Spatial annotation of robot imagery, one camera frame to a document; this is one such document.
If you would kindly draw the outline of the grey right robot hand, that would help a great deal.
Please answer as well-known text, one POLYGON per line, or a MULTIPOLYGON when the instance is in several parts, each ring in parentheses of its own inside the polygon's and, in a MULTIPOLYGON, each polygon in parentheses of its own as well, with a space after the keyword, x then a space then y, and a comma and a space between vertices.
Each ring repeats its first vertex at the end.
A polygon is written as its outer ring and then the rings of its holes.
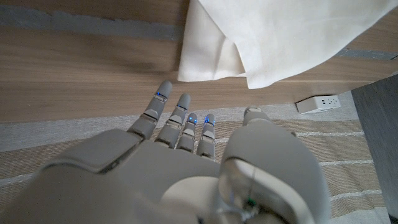
POLYGON ((156 138, 172 85, 161 83, 126 131, 112 129, 40 168, 2 223, 327 223, 330 194, 303 142, 248 107, 215 160, 215 117, 180 97, 156 138))

